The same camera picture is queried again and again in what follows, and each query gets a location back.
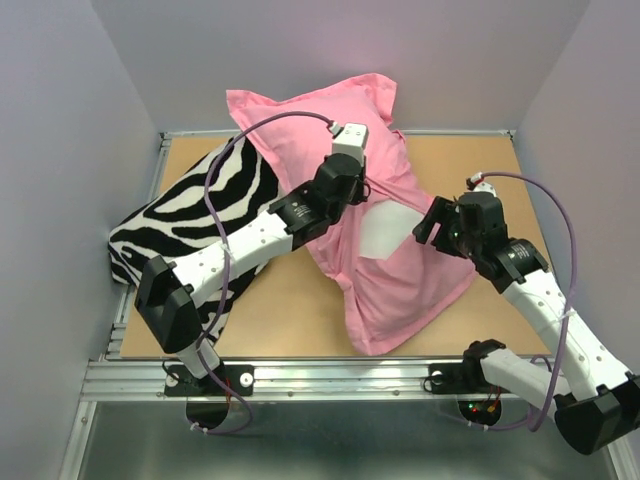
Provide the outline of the white pillow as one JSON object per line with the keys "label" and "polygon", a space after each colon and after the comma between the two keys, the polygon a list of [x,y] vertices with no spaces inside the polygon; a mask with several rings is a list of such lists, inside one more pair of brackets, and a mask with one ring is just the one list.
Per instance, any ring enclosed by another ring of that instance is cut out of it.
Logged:
{"label": "white pillow", "polygon": [[421,219],[419,211],[394,200],[376,203],[361,221],[359,256],[388,259]]}

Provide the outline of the plain pink pillow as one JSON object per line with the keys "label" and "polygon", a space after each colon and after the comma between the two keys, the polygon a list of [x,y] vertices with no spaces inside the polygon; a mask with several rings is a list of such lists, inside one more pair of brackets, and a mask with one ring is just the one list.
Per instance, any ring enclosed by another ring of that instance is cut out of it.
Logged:
{"label": "plain pink pillow", "polygon": [[284,192],[311,179],[330,151],[325,124],[300,112],[368,127],[368,201],[348,207],[336,225],[306,246],[323,274],[341,288],[347,334],[366,355],[388,353],[419,333],[476,277],[470,261],[421,245],[412,232],[386,260],[359,256],[361,221],[376,203],[394,200],[423,219],[433,202],[412,172],[404,137],[390,127],[396,91],[395,81],[368,73],[281,102],[248,90],[226,93],[229,114],[242,130],[278,113],[291,114],[249,135]]}

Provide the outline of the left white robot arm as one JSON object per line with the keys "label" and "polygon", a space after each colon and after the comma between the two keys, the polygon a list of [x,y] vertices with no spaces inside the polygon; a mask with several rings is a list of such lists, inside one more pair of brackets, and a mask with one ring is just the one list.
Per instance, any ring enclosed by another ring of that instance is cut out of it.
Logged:
{"label": "left white robot arm", "polygon": [[188,382],[199,393],[215,392],[223,373],[203,336],[200,307],[214,293],[225,298],[230,282],[244,273],[321,237],[348,206],[364,202],[365,168],[362,149],[332,153],[313,179],[226,238],[171,261],[157,256],[146,263],[135,307],[162,350],[187,368]]}

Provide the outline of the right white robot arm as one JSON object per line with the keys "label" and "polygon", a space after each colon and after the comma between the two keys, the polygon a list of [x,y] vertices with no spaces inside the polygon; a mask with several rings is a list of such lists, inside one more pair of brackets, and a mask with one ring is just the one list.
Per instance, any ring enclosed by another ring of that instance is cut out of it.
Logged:
{"label": "right white robot arm", "polygon": [[553,352],[557,376],[498,340],[474,341],[458,363],[430,367],[433,394],[514,394],[554,420],[578,453],[590,455],[639,427],[639,377],[595,336],[535,246],[509,236],[501,201],[489,192],[434,199],[414,228],[420,244],[470,260]]}

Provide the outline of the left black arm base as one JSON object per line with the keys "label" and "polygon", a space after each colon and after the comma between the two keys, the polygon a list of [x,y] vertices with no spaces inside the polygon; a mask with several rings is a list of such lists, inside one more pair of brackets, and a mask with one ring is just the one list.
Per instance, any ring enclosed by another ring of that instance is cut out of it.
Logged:
{"label": "left black arm base", "polygon": [[[202,379],[194,377],[181,363],[167,365],[164,395],[167,397],[222,397],[227,392],[208,374]],[[251,396],[254,389],[255,368],[249,364],[222,364],[214,373],[228,388],[241,396]]]}

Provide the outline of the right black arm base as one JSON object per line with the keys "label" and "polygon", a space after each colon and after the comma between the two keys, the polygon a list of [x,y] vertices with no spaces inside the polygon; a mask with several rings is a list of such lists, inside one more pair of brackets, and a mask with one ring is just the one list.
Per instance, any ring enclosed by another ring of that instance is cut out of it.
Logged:
{"label": "right black arm base", "polygon": [[420,382],[423,390],[433,395],[511,393],[481,361],[436,360],[423,369]]}

